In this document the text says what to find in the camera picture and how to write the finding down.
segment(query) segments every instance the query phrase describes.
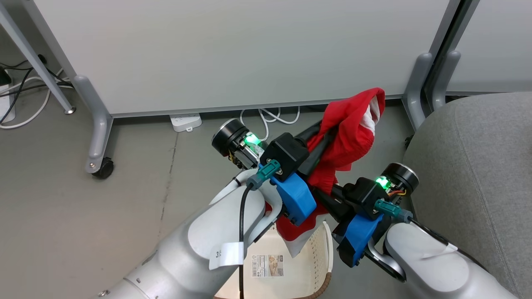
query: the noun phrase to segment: gray metal leg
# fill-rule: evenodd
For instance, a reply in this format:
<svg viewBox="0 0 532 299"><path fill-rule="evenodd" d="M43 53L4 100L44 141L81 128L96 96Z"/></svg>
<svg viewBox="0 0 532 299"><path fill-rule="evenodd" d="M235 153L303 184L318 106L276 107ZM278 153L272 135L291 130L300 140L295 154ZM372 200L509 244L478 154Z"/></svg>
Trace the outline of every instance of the gray metal leg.
<svg viewBox="0 0 532 299"><path fill-rule="evenodd" d="M93 114L93 138L90 141L89 158L85 170L88 173L96 173L102 165L113 118L109 115L89 78L77 75L72 82Z"/></svg>
<svg viewBox="0 0 532 299"><path fill-rule="evenodd" d="M447 86L451 81L451 77L456 65L458 64L458 61L460 60L460 56L461 54L458 51L451 51L447 53L432 89L426 90L432 111L436 111L445 105Z"/></svg>
<svg viewBox="0 0 532 299"><path fill-rule="evenodd" d="M421 107L421 88L430 70L432 61L433 56L430 53L423 53L418 56L402 98L404 108L414 127L414 131L417 131L419 126L425 121L425 113Z"/></svg>
<svg viewBox="0 0 532 299"><path fill-rule="evenodd" d="M43 65L35 51L31 48L30 44L20 31L19 27L16 26L15 22L8 14L4 5L0 3L0 24L4 27L5 31L11 39L15 42L17 47L20 49L22 54L26 59L31 63L33 68L37 71L39 76L43 79L44 83L48 86L52 94L59 101L61 106L65 109L65 114L72 114L76 111L75 107L72 107L67 101L67 98L63 95L63 92L59 89L59 86L55 83L55 79L48 73L46 67Z"/></svg>

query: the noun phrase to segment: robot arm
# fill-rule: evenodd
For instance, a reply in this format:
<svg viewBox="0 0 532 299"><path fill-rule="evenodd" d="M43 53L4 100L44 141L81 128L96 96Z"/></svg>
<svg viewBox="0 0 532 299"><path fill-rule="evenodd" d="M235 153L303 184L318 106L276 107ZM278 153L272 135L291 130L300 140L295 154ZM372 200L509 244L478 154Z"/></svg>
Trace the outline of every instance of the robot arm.
<svg viewBox="0 0 532 299"><path fill-rule="evenodd" d="M256 170L247 170L237 178L245 184L253 173ZM238 265L230 264L209 270L211 260L226 255L220 250L217 250L217 254L213 249L220 249L223 244L235 243L239 239L240 202L246 187L234 184L229 184L228 187L231 190L225 196L185 220L161 240L153 253L123 280L95 298L213 298L238 268ZM270 184L250 191L247 196L244 216L245 250L263 230L267 230L275 222L276 217L264 215L265 202L270 203L274 209L281 204L279 194Z"/></svg>
<svg viewBox="0 0 532 299"><path fill-rule="evenodd" d="M213 136L213 146L247 169L169 236L114 287L95 298L211 299L243 263L247 248L278 219L300 225L323 204L339 222L333 238L341 260L354 267L366 256L401 282L417 298L515 298L493 276L452 244L410 223L412 214L397 201L417 187L408 167L392 163L377 178L335 186L330 195L309 187L310 175L334 133L309 153L305 142L319 123L295 138L285 133L272 144L260 143L238 120L226 122ZM241 204L243 242L239 242ZM265 213L265 202L272 211ZM392 226L392 220L398 223ZM375 248L384 235L384 252Z"/></svg>

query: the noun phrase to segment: power strip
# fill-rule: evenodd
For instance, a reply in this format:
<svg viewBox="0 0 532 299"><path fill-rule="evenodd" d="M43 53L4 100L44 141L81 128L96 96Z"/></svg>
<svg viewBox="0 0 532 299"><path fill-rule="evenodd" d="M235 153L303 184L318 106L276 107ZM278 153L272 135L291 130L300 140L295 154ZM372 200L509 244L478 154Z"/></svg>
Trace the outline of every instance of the power strip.
<svg viewBox="0 0 532 299"><path fill-rule="evenodd" d="M192 132L192 129L202 124L199 113L174 114L170 116L170 121L176 132Z"/></svg>
<svg viewBox="0 0 532 299"><path fill-rule="evenodd" d="M6 90L10 88L11 84L0 86L0 90ZM15 95L0 97L0 119L4 117L5 113L9 110L9 106L11 106L14 100L15 100ZM12 121L13 119L15 119L15 107L11 109L11 111L9 112L9 114L7 115L7 117L4 119L2 123Z"/></svg>

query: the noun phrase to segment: gray fabric chair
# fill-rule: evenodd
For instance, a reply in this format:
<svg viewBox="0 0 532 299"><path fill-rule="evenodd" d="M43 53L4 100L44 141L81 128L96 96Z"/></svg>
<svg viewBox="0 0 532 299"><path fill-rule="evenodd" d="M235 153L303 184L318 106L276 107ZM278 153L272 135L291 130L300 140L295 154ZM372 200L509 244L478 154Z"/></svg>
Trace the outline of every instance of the gray fabric chair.
<svg viewBox="0 0 532 299"><path fill-rule="evenodd" d="M532 298L532 93L446 104L415 133L404 164L419 176L418 220Z"/></svg>

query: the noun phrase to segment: caster wheel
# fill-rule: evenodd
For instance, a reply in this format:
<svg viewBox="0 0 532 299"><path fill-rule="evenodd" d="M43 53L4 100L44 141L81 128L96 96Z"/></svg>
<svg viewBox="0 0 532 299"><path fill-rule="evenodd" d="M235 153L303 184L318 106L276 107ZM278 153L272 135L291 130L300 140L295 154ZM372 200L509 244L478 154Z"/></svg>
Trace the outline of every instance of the caster wheel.
<svg viewBox="0 0 532 299"><path fill-rule="evenodd" d="M106 179L108 178L114 170L114 162L111 161L111 158L105 157L102 160L102 166L98 171L93 173L93 176L97 177L98 179Z"/></svg>
<svg viewBox="0 0 532 299"><path fill-rule="evenodd" d="M410 142L412 141L412 138L414 137L414 135L410 136L410 137L407 137L405 140L404 140L404 148L408 148L408 146L410 145Z"/></svg>

